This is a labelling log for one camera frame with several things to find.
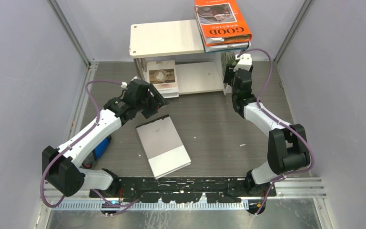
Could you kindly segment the white palm leaf book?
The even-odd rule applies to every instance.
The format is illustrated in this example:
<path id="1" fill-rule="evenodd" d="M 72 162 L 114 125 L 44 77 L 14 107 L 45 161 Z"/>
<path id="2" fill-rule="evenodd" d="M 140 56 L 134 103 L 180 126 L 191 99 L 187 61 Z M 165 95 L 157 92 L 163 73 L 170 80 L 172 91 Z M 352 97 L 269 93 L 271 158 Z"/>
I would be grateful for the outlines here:
<path id="1" fill-rule="evenodd" d="M 217 65 L 217 70 L 220 75 L 223 87 L 224 95 L 231 93 L 231 87 L 224 83 L 224 76 L 226 72 L 226 67 L 228 64 L 235 63 L 235 55 L 237 51 L 222 51 L 215 53 L 215 62 Z"/>

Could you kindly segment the white coffee cover book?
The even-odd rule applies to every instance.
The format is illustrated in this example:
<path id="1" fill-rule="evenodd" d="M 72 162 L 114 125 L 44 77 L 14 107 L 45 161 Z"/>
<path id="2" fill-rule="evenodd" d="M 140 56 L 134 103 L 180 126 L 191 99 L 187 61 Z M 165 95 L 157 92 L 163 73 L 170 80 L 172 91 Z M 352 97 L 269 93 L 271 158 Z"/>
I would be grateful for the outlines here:
<path id="1" fill-rule="evenodd" d="M 174 60 L 147 62 L 145 80 L 153 84 L 166 99 L 179 96 Z"/>

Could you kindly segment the teal Humor book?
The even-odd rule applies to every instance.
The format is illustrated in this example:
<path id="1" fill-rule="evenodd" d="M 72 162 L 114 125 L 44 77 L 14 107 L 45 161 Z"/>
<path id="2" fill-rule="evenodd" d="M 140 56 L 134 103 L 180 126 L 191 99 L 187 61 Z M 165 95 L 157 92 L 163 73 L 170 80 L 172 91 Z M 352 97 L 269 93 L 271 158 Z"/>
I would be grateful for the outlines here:
<path id="1" fill-rule="evenodd" d="M 250 46 L 251 46 L 250 42 L 239 42 L 239 43 L 218 44 L 212 46 L 203 45 L 203 49 L 205 53 L 212 53 L 212 52 L 225 52 L 233 50 L 246 50 Z"/>

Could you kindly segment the grey white notebook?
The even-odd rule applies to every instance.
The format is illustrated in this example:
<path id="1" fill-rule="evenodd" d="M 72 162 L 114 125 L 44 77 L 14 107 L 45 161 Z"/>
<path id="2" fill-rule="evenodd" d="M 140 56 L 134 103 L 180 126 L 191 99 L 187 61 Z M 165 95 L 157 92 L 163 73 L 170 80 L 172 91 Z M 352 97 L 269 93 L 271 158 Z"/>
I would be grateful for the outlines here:
<path id="1" fill-rule="evenodd" d="M 167 114 L 136 127 L 155 179 L 191 164 L 189 154 Z"/>

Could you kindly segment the orange book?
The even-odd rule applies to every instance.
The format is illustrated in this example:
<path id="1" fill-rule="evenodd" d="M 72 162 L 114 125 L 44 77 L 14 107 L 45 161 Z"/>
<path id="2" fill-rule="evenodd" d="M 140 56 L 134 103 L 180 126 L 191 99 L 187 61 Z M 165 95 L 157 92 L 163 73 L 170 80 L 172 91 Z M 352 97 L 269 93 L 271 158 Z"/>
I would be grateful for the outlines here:
<path id="1" fill-rule="evenodd" d="M 195 16 L 206 47 L 250 42 L 252 33 L 236 0 L 195 0 Z"/>

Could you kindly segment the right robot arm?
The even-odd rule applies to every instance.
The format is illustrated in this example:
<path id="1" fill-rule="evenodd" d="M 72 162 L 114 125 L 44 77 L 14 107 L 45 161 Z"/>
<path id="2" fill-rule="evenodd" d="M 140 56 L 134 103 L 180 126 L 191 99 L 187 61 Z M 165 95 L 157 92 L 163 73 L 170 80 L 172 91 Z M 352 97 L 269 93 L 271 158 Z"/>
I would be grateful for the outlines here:
<path id="1" fill-rule="evenodd" d="M 224 83 L 232 89 L 235 112 L 256 125 L 268 139 L 266 162 L 248 171 L 244 180 L 246 192 L 257 196 L 265 185 L 283 179 L 289 172 L 308 167 L 312 159 L 304 127 L 279 119 L 257 100 L 252 92 L 252 70 L 252 67 L 235 69 L 233 64 L 228 64 Z"/>

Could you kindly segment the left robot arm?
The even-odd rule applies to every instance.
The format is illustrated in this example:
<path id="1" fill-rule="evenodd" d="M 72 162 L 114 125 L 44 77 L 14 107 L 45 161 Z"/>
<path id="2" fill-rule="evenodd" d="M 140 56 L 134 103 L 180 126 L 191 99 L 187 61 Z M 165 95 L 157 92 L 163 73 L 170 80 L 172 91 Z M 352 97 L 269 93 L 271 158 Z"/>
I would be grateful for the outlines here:
<path id="1" fill-rule="evenodd" d="M 120 191 L 118 177 L 107 169 L 82 168 L 85 158 L 106 137 L 141 113 L 148 119 L 168 105 L 151 83 L 133 79 L 120 83 L 122 95 L 110 99 L 96 117 L 74 137 L 58 147 L 48 146 L 42 152 L 41 195 L 48 182 L 65 197 L 80 190 L 101 190 L 109 197 Z"/>

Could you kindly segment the white two-tier shelf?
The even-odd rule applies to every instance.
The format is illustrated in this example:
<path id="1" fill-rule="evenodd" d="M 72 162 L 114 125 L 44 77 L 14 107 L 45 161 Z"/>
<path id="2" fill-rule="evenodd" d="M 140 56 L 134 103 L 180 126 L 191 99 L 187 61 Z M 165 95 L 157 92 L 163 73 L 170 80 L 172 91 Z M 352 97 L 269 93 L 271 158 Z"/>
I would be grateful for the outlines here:
<path id="1" fill-rule="evenodd" d="M 205 55 L 196 20 L 167 21 L 133 24 L 131 26 L 129 54 L 133 58 L 139 77 L 149 72 L 147 58 Z M 231 93 L 223 83 L 224 61 L 222 52 L 207 53 L 206 60 L 189 60 L 176 64 L 177 86 L 180 95 L 222 91 Z"/>

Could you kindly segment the blue grey cloth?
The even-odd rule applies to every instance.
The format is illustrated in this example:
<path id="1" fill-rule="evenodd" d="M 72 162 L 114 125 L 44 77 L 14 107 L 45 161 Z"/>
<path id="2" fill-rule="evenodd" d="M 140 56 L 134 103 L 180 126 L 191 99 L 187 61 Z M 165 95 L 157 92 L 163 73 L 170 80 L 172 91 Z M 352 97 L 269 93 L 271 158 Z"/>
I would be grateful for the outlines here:
<path id="1" fill-rule="evenodd" d="M 108 135 L 104 140 L 102 140 L 84 159 L 81 164 L 82 168 L 92 169 L 92 167 L 96 164 L 96 162 L 103 156 L 106 149 L 108 148 L 110 142 L 112 140 L 112 136 Z"/>

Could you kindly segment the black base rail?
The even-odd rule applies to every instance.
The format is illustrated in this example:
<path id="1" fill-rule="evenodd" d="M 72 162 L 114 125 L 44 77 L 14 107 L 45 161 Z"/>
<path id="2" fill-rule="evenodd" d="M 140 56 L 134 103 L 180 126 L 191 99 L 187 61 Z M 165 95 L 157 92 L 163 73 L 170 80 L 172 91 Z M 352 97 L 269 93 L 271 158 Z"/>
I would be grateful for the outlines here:
<path id="1" fill-rule="evenodd" d="M 141 203 L 238 203 L 243 198 L 275 196 L 270 184 L 255 185 L 248 177 L 119 177 L 107 190 L 90 191 L 91 198 L 120 198 Z"/>

